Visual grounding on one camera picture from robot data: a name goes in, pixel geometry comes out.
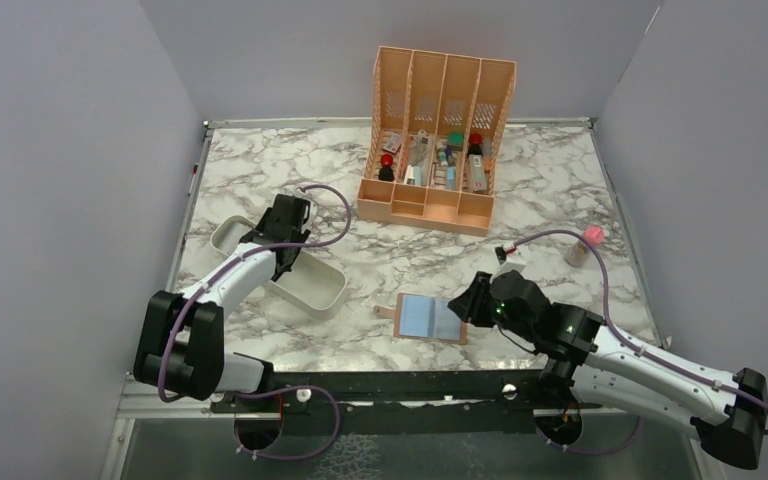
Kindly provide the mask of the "brown leather card holder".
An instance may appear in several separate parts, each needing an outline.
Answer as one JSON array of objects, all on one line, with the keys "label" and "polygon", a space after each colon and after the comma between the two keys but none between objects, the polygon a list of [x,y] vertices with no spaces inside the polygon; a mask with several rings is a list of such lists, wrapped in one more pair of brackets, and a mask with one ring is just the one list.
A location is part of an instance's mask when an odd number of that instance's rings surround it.
[{"label": "brown leather card holder", "polygon": [[465,345],[467,325],[449,308],[448,299],[400,293],[395,307],[376,305],[373,314],[393,321],[398,338]]}]

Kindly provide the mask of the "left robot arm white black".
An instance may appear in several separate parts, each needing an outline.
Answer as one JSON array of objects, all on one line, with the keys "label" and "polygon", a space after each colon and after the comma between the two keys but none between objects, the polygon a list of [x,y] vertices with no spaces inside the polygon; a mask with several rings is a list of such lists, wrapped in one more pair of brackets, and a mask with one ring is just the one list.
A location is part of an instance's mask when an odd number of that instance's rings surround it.
[{"label": "left robot arm white black", "polygon": [[203,279],[179,293],[160,290],[148,301],[133,365],[134,378],[158,389],[162,400],[205,400],[236,386],[245,407],[273,401],[265,362],[243,356],[227,370],[224,323],[256,288],[291,270],[310,235],[311,203],[276,196],[253,227],[233,224],[223,239],[226,257]]}]

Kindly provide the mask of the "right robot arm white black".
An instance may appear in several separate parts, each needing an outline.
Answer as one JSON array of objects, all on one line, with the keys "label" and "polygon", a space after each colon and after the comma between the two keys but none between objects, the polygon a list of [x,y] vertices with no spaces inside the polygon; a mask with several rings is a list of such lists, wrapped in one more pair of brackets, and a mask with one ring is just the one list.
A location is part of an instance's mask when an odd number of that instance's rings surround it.
[{"label": "right robot arm white black", "polygon": [[718,370],[651,346],[592,311],[550,301],[517,271],[477,273],[448,308],[464,323],[497,326],[546,355],[536,383],[545,404],[573,398],[658,419],[722,463],[758,468],[768,405],[760,372]]}]

